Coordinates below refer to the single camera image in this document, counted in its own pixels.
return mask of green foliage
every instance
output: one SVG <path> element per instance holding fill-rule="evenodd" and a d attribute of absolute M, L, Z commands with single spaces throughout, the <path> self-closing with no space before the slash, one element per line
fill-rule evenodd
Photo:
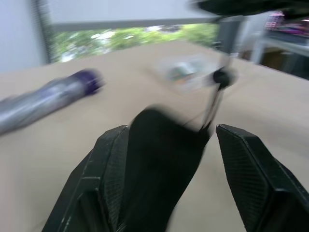
<path fill-rule="evenodd" d="M 147 31 L 146 28 L 127 28 L 116 30 L 88 30 L 76 32 L 61 32 L 55 37 L 57 60 L 62 56 L 74 58 L 98 55 L 108 51 L 121 50 L 144 44 L 161 43 L 172 40 L 186 40 L 202 46 L 209 46 L 217 35 L 214 24 L 191 24 L 177 26 L 176 32 L 168 27 L 167 30 Z M 101 40 L 94 35 L 113 31 L 109 39 Z"/>

